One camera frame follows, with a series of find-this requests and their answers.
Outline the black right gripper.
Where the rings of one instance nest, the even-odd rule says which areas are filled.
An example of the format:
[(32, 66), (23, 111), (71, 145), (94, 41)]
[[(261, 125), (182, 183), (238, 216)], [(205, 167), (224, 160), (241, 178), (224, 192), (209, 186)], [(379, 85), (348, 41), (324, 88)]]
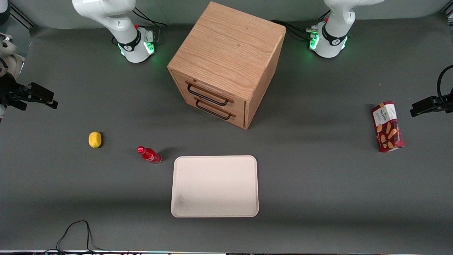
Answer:
[(1, 105), (5, 108), (11, 106), (25, 111), (27, 103), (22, 100), (28, 99), (29, 102), (41, 103), (52, 109), (57, 109), (58, 102), (54, 100), (54, 96), (54, 92), (36, 83), (22, 85), (17, 83), (11, 75), (4, 75), (0, 78)]

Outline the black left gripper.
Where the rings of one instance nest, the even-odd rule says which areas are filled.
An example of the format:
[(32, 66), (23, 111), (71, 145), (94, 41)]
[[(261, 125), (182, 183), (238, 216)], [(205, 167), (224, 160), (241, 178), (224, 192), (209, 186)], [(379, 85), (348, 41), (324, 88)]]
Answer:
[(445, 111), (445, 113), (453, 112), (453, 95), (447, 94), (440, 97), (430, 96), (424, 100), (420, 100), (412, 104), (412, 109), (410, 110), (411, 116), (416, 117), (421, 114), (430, 113), (430, 112), (440, 112)]

